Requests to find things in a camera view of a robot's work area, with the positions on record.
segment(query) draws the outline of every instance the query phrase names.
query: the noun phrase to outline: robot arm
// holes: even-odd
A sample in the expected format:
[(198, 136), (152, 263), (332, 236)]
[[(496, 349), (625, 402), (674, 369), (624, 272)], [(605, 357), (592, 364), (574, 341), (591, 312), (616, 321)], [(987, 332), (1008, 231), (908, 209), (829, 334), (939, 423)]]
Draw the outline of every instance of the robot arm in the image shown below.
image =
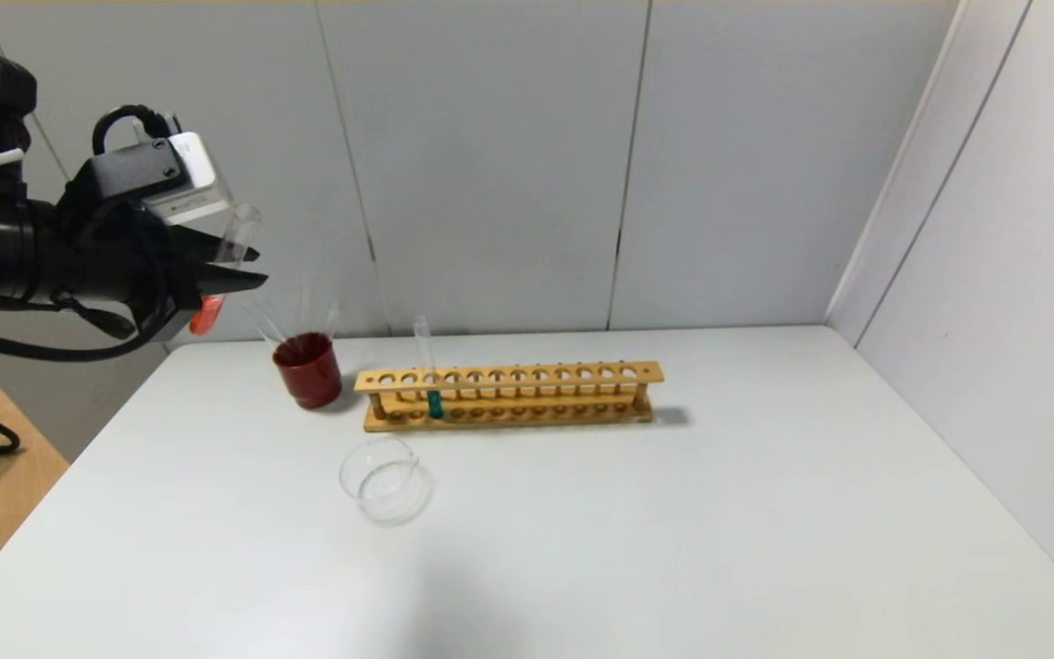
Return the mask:
[[(26, 198), (22, 154), (31, 144), (24, 117), (35, 108), (35, 79), (0, 58), (0, 309), (61, 311), (125, 343), (100, 350), (61, 350), (0, 337), (0, 351), (53, 362), (93, 362), (167, 341), (208, 295), (257, 288), (267, 276), (214, 266), (220, 240), (183, 226), (232, 216), (217, 169), (196, 134), (142, 105), (117, 108), (93, 131), (93, 151), (56, 205)], [(114, 151), (104, 134), (124, 117), (150, 136)], [(258, 254), (247, 251), (247, 260)], [(84, 302), (118, 302), (129, 318)]]

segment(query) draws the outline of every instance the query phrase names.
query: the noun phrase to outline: green liquid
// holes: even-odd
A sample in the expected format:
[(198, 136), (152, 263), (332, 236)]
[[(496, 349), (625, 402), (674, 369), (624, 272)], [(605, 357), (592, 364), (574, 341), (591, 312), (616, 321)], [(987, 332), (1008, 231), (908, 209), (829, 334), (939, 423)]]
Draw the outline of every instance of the green liquid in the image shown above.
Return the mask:
[(442, 409), (442, 392), (428, 392), (426, 393), (426, 400), (430, 402), (431, 419), (442, 419), (445, 416), (447, 412)]

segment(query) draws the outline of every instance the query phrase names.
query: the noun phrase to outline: gray wall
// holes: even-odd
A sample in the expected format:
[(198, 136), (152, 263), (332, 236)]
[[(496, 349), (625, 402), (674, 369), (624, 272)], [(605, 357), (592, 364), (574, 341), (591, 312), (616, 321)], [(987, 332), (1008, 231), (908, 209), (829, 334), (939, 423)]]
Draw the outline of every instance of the gray wall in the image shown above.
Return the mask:
[[(241, 301), (285, 321), (313, 280), (343, 335), (816, 323), (953, 11), (0, 3), (0, 45), (40, 80), (28, 177), (62, 182), (126, 101), (199, 131), (265, 217)], [(255, 335), (231, 304), (209, 338)]]

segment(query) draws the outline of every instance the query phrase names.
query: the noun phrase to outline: test tube with green liquid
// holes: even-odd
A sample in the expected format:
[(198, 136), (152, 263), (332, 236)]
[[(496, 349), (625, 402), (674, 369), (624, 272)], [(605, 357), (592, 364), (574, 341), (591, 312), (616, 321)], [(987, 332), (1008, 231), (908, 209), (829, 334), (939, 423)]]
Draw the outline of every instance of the test tube with green liquid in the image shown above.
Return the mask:
[[(433, 350), (430, 347), (430, 322), (423, 315), (413, 317), (413, 336), (417, 338), (417, 352), (422, 355), (422, 371), (427, 383), (438, 381), (438, 371), (433, 364)], [(442, 392), (432, 389), (426, 392), (426, 401), (430, 405), (430, 419), (442, 419)]]

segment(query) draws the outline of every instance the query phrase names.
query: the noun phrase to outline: black cable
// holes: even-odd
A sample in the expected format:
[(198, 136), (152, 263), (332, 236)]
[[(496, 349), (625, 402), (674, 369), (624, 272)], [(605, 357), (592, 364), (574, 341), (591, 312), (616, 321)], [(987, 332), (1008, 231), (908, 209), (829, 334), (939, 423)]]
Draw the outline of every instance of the black cable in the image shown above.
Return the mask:
[(104, 153), (104, 137), (108, 135), (108, 130), (112, 129), (113, 124), (122, 117), (135, 117), (141, 120), (141, 124), (145, 127), (145, 134), (150, 137), (169, 137), (172, 134), (169, 122), (151, 108), (147, 108), (147, 105), (121, 105), (100, 117), (100, 120), (96, 122), (95, 129), (92, 130), (93, 154), (98, 156)]
[(151, 267), (154, 268), (154, 279), (157, 284), (157, 309), (155, 309), (155, 313), (150, 317), (150, 323), (145, 324), (145, 327), (141, 329), (141, 332), (120, 345), (96, 350), (52, 349), (52, 347), (12, 342), (9, 338), (0, 337), (0, 353), (21, 356), (23, 358), (40, 358), (43, 362), (86, 363), (101, 362), (101, 360), (125, 355), (149, 343), (154, 337), (154, 334), (157, 334), (158, 330), (164, 326), (164, 322), (168, 321), (164, 317), (164, 296), (167, 296), (168, 288), (164, 287), (164, 273), (159, 267), (157, 251), (152, 246), (149, 234), (145, 233), (147, 229), (143, 226), (138, 226), (137, 221), (133, 222), (133, 227), (137, 241), (141, 243), (141, 250), (145, 254), (145, 258), (149, 260)]

